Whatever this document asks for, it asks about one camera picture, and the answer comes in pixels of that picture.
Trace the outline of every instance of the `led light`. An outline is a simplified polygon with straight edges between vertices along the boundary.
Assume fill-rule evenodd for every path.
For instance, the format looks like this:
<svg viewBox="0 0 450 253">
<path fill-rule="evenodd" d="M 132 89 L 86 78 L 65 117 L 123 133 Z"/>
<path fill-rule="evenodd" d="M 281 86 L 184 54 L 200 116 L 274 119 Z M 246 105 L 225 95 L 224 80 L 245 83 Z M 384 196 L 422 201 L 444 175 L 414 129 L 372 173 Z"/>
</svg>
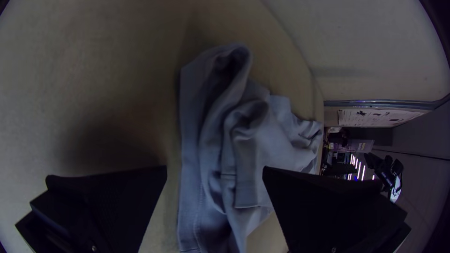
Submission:
<svg viewBox="0 0 450 253">
<path fill-rule="evenodd" d="M 364 172 L 366 171 L 366 166 L 364 166 L 363 168 L 362 168 L 362 178 L 361 178 L 361 181 L 363 181 L 364 180 Z"/>
<path fill-rule="evenodd" d="M 358 177 L 357 177 L 358 180 L 360 179 L 360 170 L 361 170 L 361 162 L 360 162 L 360 167 L 358 169 Z"/>
</svg>

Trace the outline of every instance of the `gray cloth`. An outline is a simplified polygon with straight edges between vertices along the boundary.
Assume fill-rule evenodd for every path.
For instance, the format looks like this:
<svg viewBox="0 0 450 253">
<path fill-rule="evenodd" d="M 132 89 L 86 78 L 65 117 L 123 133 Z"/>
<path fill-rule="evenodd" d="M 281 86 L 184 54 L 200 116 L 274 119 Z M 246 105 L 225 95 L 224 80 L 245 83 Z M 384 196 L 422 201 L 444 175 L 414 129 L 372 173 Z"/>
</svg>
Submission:
<svg viewBox="0 0 450 253">
<path fill-rule="evenodd" d="M 263 167 L 316 168 L 322 124 L 298 119 L 288 98 L 251 81 L 251 64 L 248 48 L 227 45 L 181 70 L 182 252 L 245 252 L 272 210 Z"/>
</svg>

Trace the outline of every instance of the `wall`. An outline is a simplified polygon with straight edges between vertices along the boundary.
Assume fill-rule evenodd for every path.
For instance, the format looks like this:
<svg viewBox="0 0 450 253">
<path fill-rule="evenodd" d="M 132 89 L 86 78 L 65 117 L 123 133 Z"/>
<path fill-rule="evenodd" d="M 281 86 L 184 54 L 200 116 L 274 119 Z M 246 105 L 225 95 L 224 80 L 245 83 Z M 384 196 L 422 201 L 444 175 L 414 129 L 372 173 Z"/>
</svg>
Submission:
<svg viewBox="0 0 450 253">
<path fill-rule="evenodd" d="M 394 128 L 392 147 L 374 147 L 391 151 L 374 150 L 373 153 L 397 158 L 405 167 L 404 186 L 397 204 L 408 212 L 406 223 L 412 231 L 399 253 L 420 253 L 428 242 L 449 192 L 450 162 L 392 151 L 448 158 L 449 129 L 450 102 Z"/>
<path fill-rule="evenodd" d="M 442 45 L 419 0 L 262 2 L 300 49 L 325 100 L 433 101 L 450 92 Z"/>
</svg>

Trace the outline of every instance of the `beige wall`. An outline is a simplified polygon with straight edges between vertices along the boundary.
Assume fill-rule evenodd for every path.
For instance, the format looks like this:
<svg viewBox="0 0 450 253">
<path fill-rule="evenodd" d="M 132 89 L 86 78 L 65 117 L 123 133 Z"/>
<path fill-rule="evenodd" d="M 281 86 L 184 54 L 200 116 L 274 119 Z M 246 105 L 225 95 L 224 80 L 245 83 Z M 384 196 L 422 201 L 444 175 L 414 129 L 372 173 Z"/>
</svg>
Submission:
<svg viewBox="0 0 450 253">
<path fill-rule="evenodd" d="M 324 100 L 434 101 L 450 93 L 439 37 L 419 0 L 261 0 L 303 54 Z"/>
</svg>

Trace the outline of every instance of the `poster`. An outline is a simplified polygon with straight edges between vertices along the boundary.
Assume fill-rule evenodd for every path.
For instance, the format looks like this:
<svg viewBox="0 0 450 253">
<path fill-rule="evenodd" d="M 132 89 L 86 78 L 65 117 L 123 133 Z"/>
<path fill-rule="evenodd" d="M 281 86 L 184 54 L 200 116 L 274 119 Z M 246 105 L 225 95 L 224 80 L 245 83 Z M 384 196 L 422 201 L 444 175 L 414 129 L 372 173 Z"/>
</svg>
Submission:
<svg viewBox="0 0 450 253">
<path fill-rule="evenodd" d="M 423 113 L 402 110 L 349 109 L 338 110 L 337 114 L 339 125 L 343 127 L 394 127 Z"/>
</svg>

